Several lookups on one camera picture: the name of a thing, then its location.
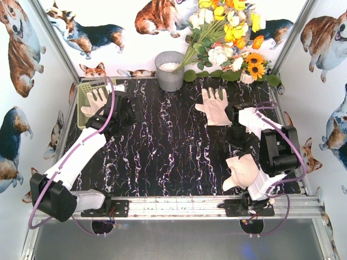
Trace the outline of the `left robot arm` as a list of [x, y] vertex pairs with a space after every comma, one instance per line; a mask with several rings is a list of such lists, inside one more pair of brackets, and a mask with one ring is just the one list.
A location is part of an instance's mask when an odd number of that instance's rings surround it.
[[72, 186], [86, 164], [124, 127], [144, 122], [140, 101], [131, 94], [114, 91], [106, 104], [86, 122], [77, 141], [45, 174], [35, 173], [30, 179], [30, 192], [35, 213], [40, 210], [50, 218], [65, 222], [74, 213], [92, 211], [104, 216], [111, 209], [106, 192], [90, 189], [72, 191]]

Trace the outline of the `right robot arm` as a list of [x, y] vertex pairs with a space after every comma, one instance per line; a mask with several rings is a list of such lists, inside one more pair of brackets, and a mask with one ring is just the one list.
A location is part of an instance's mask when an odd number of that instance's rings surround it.
[[231, 170], [222, 189], [233, 187], [246, 190], [252, 201], [269, 197], [287, 173], [305, 168], [300, 154], [297, 130], [293, 126], [280, 125], [262, 114], [262, 107], [251, 104], [228, 105], [226, 115], [231, 119], [231, 138], [238, 149], [246, 147], [246, 135], [260, 141], [259, 160], [243, 154], [226, 160]]

